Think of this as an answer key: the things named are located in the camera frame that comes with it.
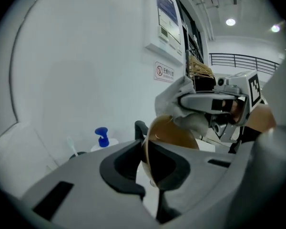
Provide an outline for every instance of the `white cloth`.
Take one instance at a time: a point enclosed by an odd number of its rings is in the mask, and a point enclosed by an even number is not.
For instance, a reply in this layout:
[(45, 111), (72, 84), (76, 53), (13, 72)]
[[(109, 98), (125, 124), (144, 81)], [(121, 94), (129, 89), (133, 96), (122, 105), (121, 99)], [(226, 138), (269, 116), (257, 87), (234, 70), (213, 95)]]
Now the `white cloth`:
[(174, 123), (184, 129), (191, 130), (195, 137), (205, 136), (209, 127), (204, 114), (185, 109), (178, 104), (179, 97), (185, 94), (195, 94), (193, 81), (183, 76), (171, 84), (161, 94), (156, 96), (156, 115), (171, 115)]

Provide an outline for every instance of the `white bottle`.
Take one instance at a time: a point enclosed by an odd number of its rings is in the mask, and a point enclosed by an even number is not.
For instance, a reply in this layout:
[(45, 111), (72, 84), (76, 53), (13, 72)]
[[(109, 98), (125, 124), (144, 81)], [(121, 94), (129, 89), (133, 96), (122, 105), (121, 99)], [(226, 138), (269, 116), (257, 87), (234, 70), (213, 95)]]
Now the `white bottle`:
[(110, 147), (119, 143), (117, 139), (107, 137), (108, 129), (106, 127), (97, 128), (94, 132), (101, 137), (99, 138), (99, 143), (92, 147), (91, 152), (100, 150), (102, 148)]

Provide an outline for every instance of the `no smoking sign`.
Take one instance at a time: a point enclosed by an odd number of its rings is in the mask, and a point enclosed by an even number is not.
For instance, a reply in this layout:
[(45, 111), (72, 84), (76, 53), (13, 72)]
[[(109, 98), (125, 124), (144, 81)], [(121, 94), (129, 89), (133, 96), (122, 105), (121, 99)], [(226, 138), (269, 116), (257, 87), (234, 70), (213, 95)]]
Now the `no smoking sign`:
[(156, 62), (154, 64), (154, 79), (165, 82), (174, 82), (175, 70), (162, 63)]

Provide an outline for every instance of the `ceiling light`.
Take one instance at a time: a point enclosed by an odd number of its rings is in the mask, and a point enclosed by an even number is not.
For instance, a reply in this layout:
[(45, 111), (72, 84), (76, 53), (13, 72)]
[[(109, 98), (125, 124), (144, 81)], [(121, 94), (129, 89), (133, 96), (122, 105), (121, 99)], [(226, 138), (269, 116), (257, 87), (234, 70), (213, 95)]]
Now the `ceiling light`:
[(271, 27), (271, 30), (273, 32), (279, 32), (280, 31), (280, 27), (278, 25), (274, 25), (274, 26)]
[(233, 19), (228, 19), (225, 23), (226, 23), (227, 25), (229, 25), (229, 26), (232, 26), (232, 25), (235, 25), (235, 20), (233, 20)]

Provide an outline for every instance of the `metal railing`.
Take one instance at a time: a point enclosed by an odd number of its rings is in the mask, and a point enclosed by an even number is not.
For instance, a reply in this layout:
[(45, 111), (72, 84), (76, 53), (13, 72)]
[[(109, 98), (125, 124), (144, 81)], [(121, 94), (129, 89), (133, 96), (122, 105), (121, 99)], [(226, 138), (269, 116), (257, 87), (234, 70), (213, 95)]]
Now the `metal railing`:
[(233, 66), (274, 74), (279, 64), (270, 60), (232, 53), (210, 53), (211, 65)]

